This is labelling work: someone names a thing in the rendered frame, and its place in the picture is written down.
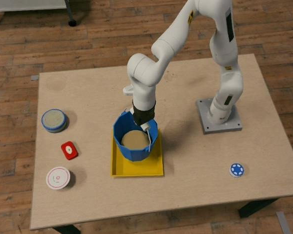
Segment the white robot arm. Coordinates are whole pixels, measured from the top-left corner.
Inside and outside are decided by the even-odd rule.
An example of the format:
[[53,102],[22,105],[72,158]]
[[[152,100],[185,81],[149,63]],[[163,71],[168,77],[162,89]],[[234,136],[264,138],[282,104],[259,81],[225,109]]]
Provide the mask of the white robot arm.
[[190,23],[198,15],[212,18],[216,23],[217,30],[209,45],[212,57],[220,67],[220,89],[214,96],[207,119],[213,125],[221,125],[227,121],[232,106],[243,92],[232,0],[188,0],[171,26],[151,47],[158,62],[137,53],[129,59],[127,73],[134,97],[140,102],[151,101],[155,97],[156,85],[170,61],[185,45]]

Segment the yellow shallow tray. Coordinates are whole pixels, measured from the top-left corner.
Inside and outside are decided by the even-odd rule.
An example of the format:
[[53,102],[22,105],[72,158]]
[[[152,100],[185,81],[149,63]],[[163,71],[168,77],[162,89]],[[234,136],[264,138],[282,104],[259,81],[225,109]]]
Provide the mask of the yellow shallow tray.
[[158,136],[150,155],[142,161],[130,161],[124,158],[113,137],[112,129],[111,177],[162,175],[163,163],[160,128],[158,128]]

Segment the blue bucket with white handle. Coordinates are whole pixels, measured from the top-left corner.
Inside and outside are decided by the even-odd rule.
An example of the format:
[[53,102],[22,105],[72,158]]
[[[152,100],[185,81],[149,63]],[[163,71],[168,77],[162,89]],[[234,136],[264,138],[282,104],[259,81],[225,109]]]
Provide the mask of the blue bucket with white handle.
[[[126,112],[126,109],[130,111]],[[133,107],[124,109],[113,125],[113,137],[124,158],[137,162],[150,155],[158,136],[158,126],[154,119],[136,125],[133,113]]]

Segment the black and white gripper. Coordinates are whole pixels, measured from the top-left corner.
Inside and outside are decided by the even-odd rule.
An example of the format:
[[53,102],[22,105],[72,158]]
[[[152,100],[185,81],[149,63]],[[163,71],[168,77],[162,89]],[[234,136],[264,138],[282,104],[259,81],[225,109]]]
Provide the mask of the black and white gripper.
[[154,119],[155,117],[155,105],[156,105],[156,95],[155,97],[148,102],[138,101],[134,97],[134,91],[132,84],[123,88],[123,94],[126,96],[133,96],[132,104],[133,104],[133,120],[137,126],[141,126],[146,122]]

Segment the white and pink yogurt cup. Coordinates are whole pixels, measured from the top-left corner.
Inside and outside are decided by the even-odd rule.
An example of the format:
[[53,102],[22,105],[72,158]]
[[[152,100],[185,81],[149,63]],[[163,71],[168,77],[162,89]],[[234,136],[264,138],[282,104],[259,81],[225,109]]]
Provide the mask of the white and pink yogurt cup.
[[69,180],[70,173],[62,166],[51,169],[46,177],[47,185],[54,190],[62,189],[68,184]]

